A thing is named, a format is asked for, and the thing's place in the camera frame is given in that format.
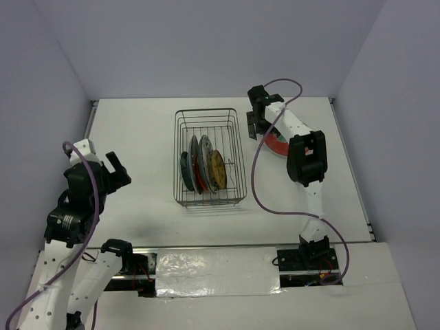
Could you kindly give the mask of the red and teal patterned plate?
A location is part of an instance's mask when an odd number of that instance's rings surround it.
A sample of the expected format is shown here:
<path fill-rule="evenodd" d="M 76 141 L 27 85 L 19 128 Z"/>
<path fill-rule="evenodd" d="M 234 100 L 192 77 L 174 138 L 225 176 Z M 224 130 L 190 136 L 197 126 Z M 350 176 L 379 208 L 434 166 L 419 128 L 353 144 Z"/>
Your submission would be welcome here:
<path fill-rule="evenodd" d="M 265 138 L 265 145 L 278 156 L 287 157 L 288 155 L 289 142 L 275 128 Z"/>

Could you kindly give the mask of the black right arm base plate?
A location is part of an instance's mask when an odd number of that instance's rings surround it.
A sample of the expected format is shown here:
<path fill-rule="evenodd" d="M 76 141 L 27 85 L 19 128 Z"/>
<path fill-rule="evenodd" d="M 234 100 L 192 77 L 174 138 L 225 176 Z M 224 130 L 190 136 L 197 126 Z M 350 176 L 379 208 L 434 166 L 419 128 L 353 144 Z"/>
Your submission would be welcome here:
<path fill-rule="evenodd" d="M 277 251 L 278 268 L 281 272 L 339 270 L 336 251 L 331 248 L 323 256 L 307 259 L 298 248 Z"/>

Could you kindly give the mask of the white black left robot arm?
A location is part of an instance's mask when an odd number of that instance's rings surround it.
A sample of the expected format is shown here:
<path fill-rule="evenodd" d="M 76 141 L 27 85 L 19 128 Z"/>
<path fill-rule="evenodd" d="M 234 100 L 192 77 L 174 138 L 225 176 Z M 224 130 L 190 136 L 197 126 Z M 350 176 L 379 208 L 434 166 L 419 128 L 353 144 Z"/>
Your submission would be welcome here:
<path fill-rule="evenodd" d="M 129 242 L 108 239 L 88 273 L 75 284 L 107 196 L 130 184 L 131 178 L 113 152 L 106 155 L 115 168 L 109 172 L 84 142 L 63 147 L 71 164 L 64 173 L 68 188 L 47 216 L 41 274 L 36 291 L 20 305 L 29 308 L 20 329 L 84 329 L 112 277 L 129 273 L 135 265 Z"/>

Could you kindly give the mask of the dark teal blossom plate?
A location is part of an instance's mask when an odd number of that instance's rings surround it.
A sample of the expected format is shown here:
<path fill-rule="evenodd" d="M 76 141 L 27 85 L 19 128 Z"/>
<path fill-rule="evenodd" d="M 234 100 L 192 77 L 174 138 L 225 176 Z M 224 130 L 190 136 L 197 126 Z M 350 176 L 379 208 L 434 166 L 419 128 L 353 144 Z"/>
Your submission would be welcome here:
<path fill-rule="evenodd" d="M 190 171 L 190 178 L 192 185 L 194 187 L 195 192 L 200 195 L 202 192 L 201 186 L 199 185 L 198 179 L 197 179 L 197 171 L 196 171 L 196 165 L 197 165 L 197 136 L 193 135 L 189 141 L 188 145 L 188 167 Z"/>

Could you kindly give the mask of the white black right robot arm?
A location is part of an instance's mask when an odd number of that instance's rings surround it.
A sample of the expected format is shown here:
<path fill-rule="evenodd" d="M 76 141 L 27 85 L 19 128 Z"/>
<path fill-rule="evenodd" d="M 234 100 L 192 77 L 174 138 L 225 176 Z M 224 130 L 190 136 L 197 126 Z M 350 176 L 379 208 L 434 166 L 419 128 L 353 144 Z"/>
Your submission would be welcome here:
<path fill-rule="evenodd" d="M 322 131 L 314 131 L 299 120 L 288 108 L 287 101 L 278 94 L 269 94 L 263 85 L 252 87 L 247 96 L 252 110 L 246 113 L 249 137 L 263 136 L 256 150 L 251 167 L 251 189 L 257 205 L 274 215 L 299 215 L 307 218 L 299 234 L 298 255 L 300 264 L 313 269 L 330 250 L 329 237 L 321 218 L 322 184 L 328 170 L 326 137 Z M 286 169 L 291 181 L 306 193 L 307 211 L 275 211 L 264 206 L 256 194 L 256 161 L 262 146 L 273 133 L 287 142 Z"/>

